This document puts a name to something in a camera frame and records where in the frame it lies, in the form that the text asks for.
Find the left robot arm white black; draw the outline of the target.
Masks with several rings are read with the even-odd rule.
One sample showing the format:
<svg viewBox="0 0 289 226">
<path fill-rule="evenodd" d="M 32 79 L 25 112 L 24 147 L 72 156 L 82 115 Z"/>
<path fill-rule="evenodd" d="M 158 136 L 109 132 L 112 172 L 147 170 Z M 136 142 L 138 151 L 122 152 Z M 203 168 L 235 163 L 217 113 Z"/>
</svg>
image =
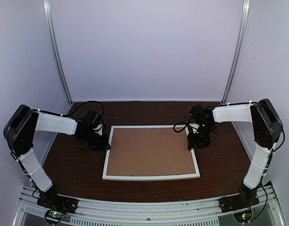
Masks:
<svg viewBox="0 0 289 226">
<path fill-rule="evenodd" d="M 54 183 L 35 152 L 37 133 L 74 136 L 79 141 L 86 142 L 90 150 L 101 151 L 110 149 L 104 128 L 102 115 L 93 110 L 89 110 L 82 118 L 75 119 L 70 115 L 19 105 L 7 122 L 3 136 L 25 175 L 44 193 L 43 201 L 51 209 L 57 209 L 62 204 L 61 197 L 51 191 Z"/>
</svg>

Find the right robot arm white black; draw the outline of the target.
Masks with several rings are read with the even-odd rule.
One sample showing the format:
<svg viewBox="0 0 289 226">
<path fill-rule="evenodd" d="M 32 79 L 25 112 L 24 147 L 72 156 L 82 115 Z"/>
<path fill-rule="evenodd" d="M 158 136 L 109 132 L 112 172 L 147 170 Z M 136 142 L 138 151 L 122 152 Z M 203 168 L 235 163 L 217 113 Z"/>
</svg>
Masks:
<svg viewBox="0 0 289 226">
<path fill-rule="evenodd" d="M 283 124 L 272 102 L 264 98 L 258 102 L 234 103 L 203 107 L 193 106 L 189 115 L 197 125 L 196 132 L 188 135 L 190 148 L 199 149 L 212 142 L 210 134 L 215 132 L 216 123 L 248 122 L 253 126 L 255 152 L 249 170 L 240 185 L 235 204 L 245 208 L 253 201 L 260 186 L 262 176 L 269 168 L 273 153 L 278 149 L 277 142 L 284 134 Z"/>
</svg>

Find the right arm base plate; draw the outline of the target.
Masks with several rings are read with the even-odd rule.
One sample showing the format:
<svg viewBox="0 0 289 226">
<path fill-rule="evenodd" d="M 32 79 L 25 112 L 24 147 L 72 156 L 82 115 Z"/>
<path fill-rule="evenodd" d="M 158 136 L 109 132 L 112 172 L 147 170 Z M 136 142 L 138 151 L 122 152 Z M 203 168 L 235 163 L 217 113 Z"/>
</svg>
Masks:
<svg viewBox="0 0 289 226">
<path fill-rule="evenodd" d="M 248 200 L 242 199 L 239 194 L 233 196 L 223 196 L 218 201 L 222 213 L 249 208 L 250 206 L 260 203 L 257 197 Z"/>
</svg>

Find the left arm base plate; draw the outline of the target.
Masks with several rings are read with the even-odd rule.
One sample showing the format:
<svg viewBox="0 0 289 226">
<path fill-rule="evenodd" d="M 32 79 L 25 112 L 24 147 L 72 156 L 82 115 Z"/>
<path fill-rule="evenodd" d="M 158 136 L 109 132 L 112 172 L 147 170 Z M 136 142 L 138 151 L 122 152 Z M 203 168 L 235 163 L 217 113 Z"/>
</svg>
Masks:
<svg viewBox="0 0 289 226">
<path fill-rule="evenodd" d="M 40 197 L 37 200 L 37 205 L 63 213 L 74 214 L 78 206 L 78 200 L 75 198 L 60 196 L 58 194 L 44 193 L 40 194 Z"/>
</svg>

